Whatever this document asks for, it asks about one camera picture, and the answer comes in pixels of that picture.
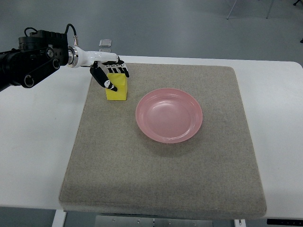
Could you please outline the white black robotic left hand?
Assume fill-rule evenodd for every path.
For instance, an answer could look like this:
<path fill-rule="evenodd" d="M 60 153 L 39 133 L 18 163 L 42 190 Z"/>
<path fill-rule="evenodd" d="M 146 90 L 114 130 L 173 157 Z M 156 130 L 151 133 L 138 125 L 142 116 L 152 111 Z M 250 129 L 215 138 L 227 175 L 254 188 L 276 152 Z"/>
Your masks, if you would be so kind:
<path fill-rule="evenodd" d="M 129 77 L 125 62 L 115 53 L 84 51 L 77 46 L 70 46 L 68 52 L 68 66 L 71 68 L 88 67 L 93 78 L 103 88 L 118 91 L 118 88 L 108 78 L 108 73 L 122 73 L 127 78 Z"/>

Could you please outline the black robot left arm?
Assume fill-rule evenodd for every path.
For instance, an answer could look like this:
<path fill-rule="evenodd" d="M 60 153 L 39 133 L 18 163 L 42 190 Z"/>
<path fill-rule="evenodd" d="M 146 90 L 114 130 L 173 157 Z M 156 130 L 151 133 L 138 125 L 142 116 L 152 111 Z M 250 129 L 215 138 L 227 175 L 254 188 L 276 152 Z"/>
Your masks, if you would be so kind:
<path fill-rule="evenodd" d="M 66 26 L 64 33 L 36 30 L 27 27 L 20 37 L 19 48 L 0 53 L 0 90 L 10 86 L 32 88 L 61 66 L 72 61 L 67 33 L 73 30 L 74 42 L 78 43 L 75 27 Z"/>

